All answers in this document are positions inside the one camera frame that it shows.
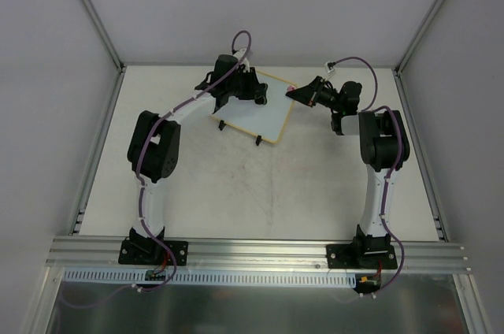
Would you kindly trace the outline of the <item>yellow framed small whiteboard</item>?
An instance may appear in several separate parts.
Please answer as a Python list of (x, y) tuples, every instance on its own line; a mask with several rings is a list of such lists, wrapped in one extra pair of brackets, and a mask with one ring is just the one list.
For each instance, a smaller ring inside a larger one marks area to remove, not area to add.
[(263, 106), (253, 101), (242, 101), (231, 97), (227, 105), (218, 110), (212, 118), (223, 120), (232, 128), (256, 137), (262, 142), (277, 144), (284, 133), (294, 101), (285, 96), (287, 87), (296, 84), (276, 76), (257, 71), (260, 83), (268, 84), (267, 103)]

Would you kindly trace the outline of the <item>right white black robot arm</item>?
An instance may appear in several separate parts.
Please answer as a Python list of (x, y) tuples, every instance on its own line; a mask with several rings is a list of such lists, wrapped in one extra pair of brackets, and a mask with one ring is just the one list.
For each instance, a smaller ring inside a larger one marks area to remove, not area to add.
[(399, 111), (386, 107), (358, 111), (362, 85), (347, 81), (337, 90), (322, 77), (290, 89), (286, 96), (304, 106), (322, 105), (332, 112), (336, 135), (355, 135), (367, 170), (365, 208), (348, 244), (329, 244), (329, 269), (397, 269), (389, 217), (395, 181), (410, 156), (410, 144)]

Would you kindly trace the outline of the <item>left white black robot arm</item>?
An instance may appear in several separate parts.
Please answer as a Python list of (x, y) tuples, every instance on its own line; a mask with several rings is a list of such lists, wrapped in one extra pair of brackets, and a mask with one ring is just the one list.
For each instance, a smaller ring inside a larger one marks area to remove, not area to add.
[(120, 264), (176, 263), (176, 256), (164, 241), (163, 184), (176, 169), (182, 126), (216, 113), (230, 98), (263, 106), (267, 91), (268, 85), (259, 81), (245, 56), (222, 54), (186, 101), (163, 116), (141, 112), (127, 152), (139, 185), (137, 221), (121, 244)]

